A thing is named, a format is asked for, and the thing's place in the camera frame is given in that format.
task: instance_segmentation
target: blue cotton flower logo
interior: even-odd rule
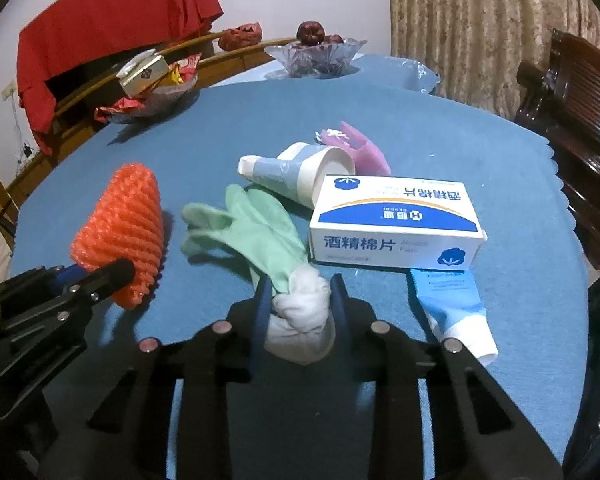
[[[452,265],[460,265],[464,262],[464,255],[466,253],[458,248],[454,247],[453,249],[447,249],[442,251],[440,257],[438,258],[438,263],[440,265],[452,266]]]
[[[343,189],[344,191],[348,191],[349,189],[356,189],[360,185],[360,180],[358,178],[351,178],[345,176],[343,178],[337,178],[335,180],[335,187],[338,189]]]

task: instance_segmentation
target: wall outlet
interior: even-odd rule
[[[7,86],[2,89],[0,95],[2,95],[2,100],[6,101],[12,94],[16,93],[16,82],[11,81]]]

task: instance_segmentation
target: pink plastic bag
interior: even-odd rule
[[[391,175],[391,168],[380,148],[346,122],[342,121],[340,128],[341,132],[321,131],[320,140],[328,146],[336,146],[349,153],[356,165],[356,174],[358,175]]]

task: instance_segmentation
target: blue label on box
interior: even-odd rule
[[[405,202],[366,202],[347,205],[322,213],[318,221],[331,224],[478,231],[475,223],[451,211]]]

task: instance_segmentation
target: red plastic bag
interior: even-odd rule
[[[245,23],[238,28],[228,28],[218,40],[218,46],[225,51],[237,50],[245,46],[257,45],[262,41],[262,28],[259,23]]]

